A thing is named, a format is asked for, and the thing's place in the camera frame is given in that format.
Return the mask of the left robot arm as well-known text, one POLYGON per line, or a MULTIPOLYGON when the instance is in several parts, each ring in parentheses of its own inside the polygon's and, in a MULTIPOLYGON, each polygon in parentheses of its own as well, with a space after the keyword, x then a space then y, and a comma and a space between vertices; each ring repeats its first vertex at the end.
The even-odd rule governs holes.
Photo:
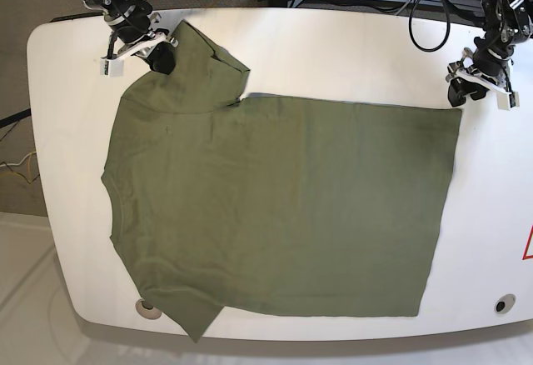
POLYGON ((526 0, 481 0, 485 15, 484 35, 475 37, 475 49, 465 47, 461 59, 448 64, 447 98, 454 108, 467 99, 496 95, 498 108, 520 106, 519 93, 512 87, 512 56, 515 47, 532 36, 532 21, 526 0))

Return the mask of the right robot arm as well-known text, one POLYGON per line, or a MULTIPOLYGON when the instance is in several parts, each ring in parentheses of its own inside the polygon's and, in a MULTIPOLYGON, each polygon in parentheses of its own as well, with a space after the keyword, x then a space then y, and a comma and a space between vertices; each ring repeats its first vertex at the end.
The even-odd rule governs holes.
POLYGON ((175 67, 173 49, 178 41, 161 26, 162 16, 148 0, 82 0, 99 11, 111 29, 107 52, 100 59, 100 74, 120 77, 129 57, 138 57, 156 73, 170 74, 175 67))

